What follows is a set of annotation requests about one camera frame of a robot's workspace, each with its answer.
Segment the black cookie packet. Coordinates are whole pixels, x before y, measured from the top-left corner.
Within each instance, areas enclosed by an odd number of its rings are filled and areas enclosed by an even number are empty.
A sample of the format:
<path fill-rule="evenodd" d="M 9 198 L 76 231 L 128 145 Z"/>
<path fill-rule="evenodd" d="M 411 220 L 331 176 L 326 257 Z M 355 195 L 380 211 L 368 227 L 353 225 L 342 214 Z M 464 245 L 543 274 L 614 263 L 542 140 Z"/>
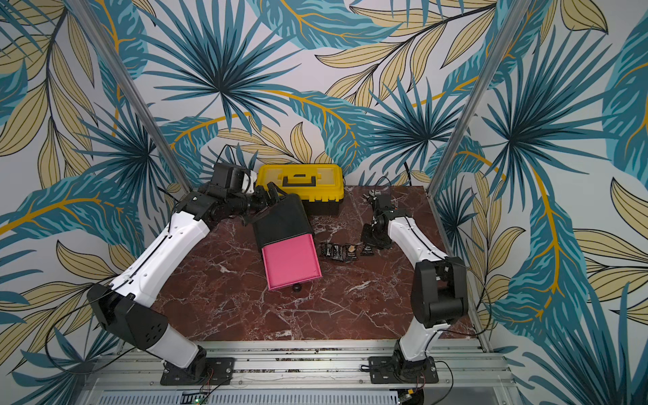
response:
<path fill-rule="evenodd" d="M 320 258 L 339 260 L 339 246 L 330 242 L 323 242 L 319 244 L 318 255 Z"/>
<path fill-rule="evenodd" d="M 353 244 L 340 245 L 337 249 L 337 258 L 343 263 L 356 261 L 358 259 L 358 246 Z"/>
<path fill-rule="evenodd" d="M 361 249 L 361 251 L 360 251 L 360 254 L 361 254 L 361 256 L 363 256 L 363 257 L 366 257 L 366 256 L 367 256 L 367 257 L 371 257 L 371 256 L 374 256 L 374 255 L 375 255 L 375 249 L 374 249 L 374 247 L 371 246 L 371 245 L 364 244 L 364 245 L 362 246 L 362 249 Z"/>

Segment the black drawer cabinet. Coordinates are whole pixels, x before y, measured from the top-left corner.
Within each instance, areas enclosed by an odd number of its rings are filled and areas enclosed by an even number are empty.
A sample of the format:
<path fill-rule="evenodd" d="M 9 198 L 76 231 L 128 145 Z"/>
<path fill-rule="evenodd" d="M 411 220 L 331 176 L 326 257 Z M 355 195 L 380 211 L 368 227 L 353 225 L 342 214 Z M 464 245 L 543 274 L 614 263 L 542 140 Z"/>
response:
<path fill-rule="evenodd" d="M 251 224 L 259 250 L 298 236 L 314 235 L 302 200 L 296 194 L 287 195 Z"/>

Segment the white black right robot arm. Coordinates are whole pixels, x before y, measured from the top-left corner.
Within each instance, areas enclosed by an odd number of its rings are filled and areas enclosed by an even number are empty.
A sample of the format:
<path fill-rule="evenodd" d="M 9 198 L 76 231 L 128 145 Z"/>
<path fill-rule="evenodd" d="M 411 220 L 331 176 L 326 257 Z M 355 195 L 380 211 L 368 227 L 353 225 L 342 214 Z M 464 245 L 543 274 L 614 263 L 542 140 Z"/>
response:
<path fill-rule="evenodd" d="M 364 197 L 373 217 L 364 225 L 361 241 L 379 250 L 396 244 L 413 266 L 413 320 L 395 344 L 389 362 L 370 366 L 370 371 L 382 374 L 380 382 L 391 378 L 410 382 L 432 372 L 434 361 L 428 349 L 452 322 L 467 315 L 467 268 L 461 258 L 448 256 L 435 246 L 412 216 L 396 209 L 390 195 L 369 192 Z"/>

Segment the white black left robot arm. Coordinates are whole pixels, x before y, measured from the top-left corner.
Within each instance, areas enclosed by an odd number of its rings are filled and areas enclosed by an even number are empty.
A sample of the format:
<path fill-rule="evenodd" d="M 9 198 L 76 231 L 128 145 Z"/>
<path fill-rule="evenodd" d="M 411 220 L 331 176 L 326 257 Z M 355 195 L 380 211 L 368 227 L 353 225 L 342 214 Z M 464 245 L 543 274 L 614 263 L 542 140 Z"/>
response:
<path fill-rule="evenodd" d="M 221 221 L 240 217 L 250 222 L 280 201 L 280 189 L 261 186 L 256 177 L 241 166 L 215 164 L 211 180 L 175 205 L 169 223 L 127 270 L 109 285 L 89 289 L 89 304 L 100 326 L 169 365 L 200 374 L 200 347 L 152 305 L 184 258 Z"/>

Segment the yellow black toolbox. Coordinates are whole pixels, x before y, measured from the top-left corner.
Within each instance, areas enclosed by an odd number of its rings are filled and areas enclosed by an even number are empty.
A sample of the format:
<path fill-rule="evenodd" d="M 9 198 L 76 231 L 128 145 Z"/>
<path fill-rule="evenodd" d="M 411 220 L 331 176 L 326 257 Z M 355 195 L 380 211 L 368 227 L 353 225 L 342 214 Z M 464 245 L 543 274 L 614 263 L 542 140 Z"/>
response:
<path fill-rule="evenodd" d="M 309 216 L 338 215 L 344 200 L 343 171 L 334 164 L 263 165 L 256 182 L 297 194 Z"/>

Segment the aluminium front rail base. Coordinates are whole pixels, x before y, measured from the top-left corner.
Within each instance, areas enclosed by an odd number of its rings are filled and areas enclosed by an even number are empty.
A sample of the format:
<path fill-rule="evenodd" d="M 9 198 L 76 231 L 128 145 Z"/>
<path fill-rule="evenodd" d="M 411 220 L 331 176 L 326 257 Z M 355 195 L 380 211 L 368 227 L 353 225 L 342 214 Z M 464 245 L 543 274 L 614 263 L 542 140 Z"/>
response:
<path fill-rule="evenodd" d="M 501 354 L 475 340 L 432 344 L 423 376 L 399 379 L 386 366 L 391 340 L 207 342 L 216 368 L 182 385 L 145 353 L 101 362 L 79 404 L 519 404 Z"/>

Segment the aluminium left corner post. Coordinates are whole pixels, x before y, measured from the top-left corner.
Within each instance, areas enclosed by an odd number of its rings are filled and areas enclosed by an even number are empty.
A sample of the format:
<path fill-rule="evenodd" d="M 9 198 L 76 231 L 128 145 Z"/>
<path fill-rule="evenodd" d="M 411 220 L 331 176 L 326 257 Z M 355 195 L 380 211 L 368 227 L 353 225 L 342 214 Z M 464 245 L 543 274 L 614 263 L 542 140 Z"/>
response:
<path fill-rule="evenodd" d="M 154 116 L 151 114 L 150 109 L 144 102 L 143 96 L 138 92 L 138 89 L 121 60 L 121 57 L 119 57 L 118 52 L 109 43 L 109 35 L 101 28 L 100 21 L 91 9 L 89 2 L 71 0 L 67 3 L 69 4 L 71 11 L 79 19 L 79 23 L 90 41 L 96 47 L 97 53 L 111 70 L 113 77 L 116 79 L 116 84 L 121 87 L 125 98 L 140 118 L 141 123 L 148 132 L 148 135 L 150 135 L 159 150 L 160 155 L 164 158 L 168 167 L 170 167 L 172 176 L 181 185 L 183 192 L 191 192 L 192 184 L 187 179 L 184 170 L 173 155 L 170 145 L 168 145 L 155 121 Z"/>

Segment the aluminium corner post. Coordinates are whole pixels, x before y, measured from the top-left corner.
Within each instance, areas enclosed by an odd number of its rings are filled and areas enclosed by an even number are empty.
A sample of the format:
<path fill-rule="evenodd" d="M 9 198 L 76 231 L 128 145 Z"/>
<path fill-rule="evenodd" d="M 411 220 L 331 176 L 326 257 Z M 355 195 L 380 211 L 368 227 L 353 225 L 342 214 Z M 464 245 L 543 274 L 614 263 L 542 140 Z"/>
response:
<path fill-rule="evenodd" d="M 138 89 L 121 60 L 121 57 L 119 57 L 118 52 L 109 43 L 109 35 L 101 28 L 100 21 L 91 9 L 89 2 L 71 0 L 67 3 L 69 4 L 71 11 L 79 19 L 79 23 L 90 41 L 96 47 L 97 53 L 111 70 L 113 77 L 116 79 L 116 84 L 121 87 L 125 98 L 140 118 L 141 123 L 148 132 L 148 135 L 150 135 L 159 150 L 160 155 L 164 158 L 168 167 L 170 167 L 172 176 L 181 185 L 183 192 L 191 192 L 192 184 L 187 179 L 184 170 L 173 155 L 170 145 L 168 145 L 155 121 L 154 116 L 151 114 L 150 109 L 144 102 L 143 96 L 138 92 Z"/>
<path fill-rule="evenodd" d="M 479 74 L 479 77 L 477 77 L 476 84 L 472 89 L 469 98 L 467 99 L 467 103 L 465 104 L 464 109 L 462 110 L 462 115 L 459 117 L 457 126 L 455 126 L 452 132 L 452 136 L 450 136 L 450 139 L 445 146 L 444 154 L 442 155 L 440 162 L 436 167 L 435 175 L 432 177 L 430 185 L 427 189 L 427 195 L 430 200 L 433 200 L 435 194 L 439 191 L 445 173 L 452 165 L 453 156 L 457 152 L 457 149 L 462 141 L 462 136 L 467 130 L 471 117 L 473 116 L 480 99 L 489 88 L 491 80 L 493 79 L 497 68 L 501 64 L 501 61 L 506 54 L 506 48 L 509 46 L 510 42 L 513 39 L 513 36 L 516 34 L 516 30 L 522 22 L 524 14 L 528 10 L 529 4 L 530 1 L 528 0 L 514 1 L 512 3 L 503 26 L 499 31 L 497 37 L 494 39 L 493 50 L 484 61 L 484 66 Z"/>

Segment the aluminium right corner post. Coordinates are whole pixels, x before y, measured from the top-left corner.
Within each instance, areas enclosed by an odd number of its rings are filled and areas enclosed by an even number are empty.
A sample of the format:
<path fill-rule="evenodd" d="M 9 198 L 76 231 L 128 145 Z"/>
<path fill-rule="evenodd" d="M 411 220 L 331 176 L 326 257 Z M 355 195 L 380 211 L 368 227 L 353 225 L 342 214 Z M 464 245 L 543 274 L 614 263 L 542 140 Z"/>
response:
<path fill-rule="evenodd" d="M 462 141 L 462 136 L 467 130 L 471 117 L 473 116 L 480 99 L 489 88 L 491 80 L 493 79 L 497 68 L 501 64 L 501 61 L 506 54 L 506 48 L 509 46 L 510 42 L 513 39 L 513 36 L 516 34 L 516 30 L 522 22 L 524 14 L 528 10 L 529 4 L 530 1 L 528 0 L 514 1 L 512 3 L 503 26 L 499 31 L 497 37 L 494 39 L 493 50 L 484 61 L 484 66 L 479 74 L 479 77 L 477 77 L 476 84 L 472 89 L 469 98 L 467 99 L 467 103 L 465 104 L 464 109 L 462 110 L 462 115 L 459 117 L 457 126 L 455 126 L 452 132 L 452 136 L 450 136 L 450 139 L 445 146 L 444 154 L 442 155 L 440 162 L 436 167 L 435 175 L 432 177 L 430 185 L 427 189 L 427 195 L 430 200 L 433 200 L 435 194 L 439 191 L 445 173 L 452 165 L 453 156 L 457 152 L 457 149 Z"/>

